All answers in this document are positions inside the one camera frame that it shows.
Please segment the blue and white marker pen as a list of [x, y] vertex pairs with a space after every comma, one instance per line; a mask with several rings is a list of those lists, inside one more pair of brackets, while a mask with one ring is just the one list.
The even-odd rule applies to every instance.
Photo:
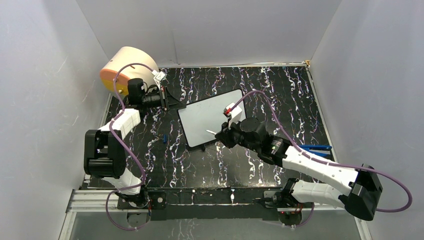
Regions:
[[211, 131], [211, 130], [206, 130], [206, 132], [208, 132], [208, 133], [210, 133], [210, 134], [212, 134], [212, 135], [216, 135], [217, 133], [216, 132], [214, 132], [214, 131]]

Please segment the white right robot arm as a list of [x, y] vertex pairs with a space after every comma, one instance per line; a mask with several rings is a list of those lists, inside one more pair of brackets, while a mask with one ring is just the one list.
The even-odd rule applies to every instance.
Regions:
[[318, 183], [289, 180], [279, 194], [288, 207], [320, 203], [345, 209], [356, 218], [372, 221], [383, 191], [375, 169], [367, 164], [348, 168], [295, 148], [288, 139], [270, 134], [254, 117], [223, 123], [215, 138], [227, 148], [247, 148], [269, 165], [306, 174]]

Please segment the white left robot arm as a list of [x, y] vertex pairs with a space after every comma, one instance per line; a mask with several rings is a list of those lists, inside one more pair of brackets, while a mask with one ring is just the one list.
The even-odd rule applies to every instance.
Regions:
[[90, 129], [84, 137], [84, 171], [87, 175], [112, 184], [115, 195], [134, 207], [144, 208], [149, 203], [143, 177], [136, 177], [127, 168], [128, 146], [124, 139], [141, 122], [141, 111], [161, 108], [165, 111], [186, 108], [166, 86], [148, 85], [141, 78], [128, 81], [128, 94], [123, 99], [124, 110], [98, 129]]

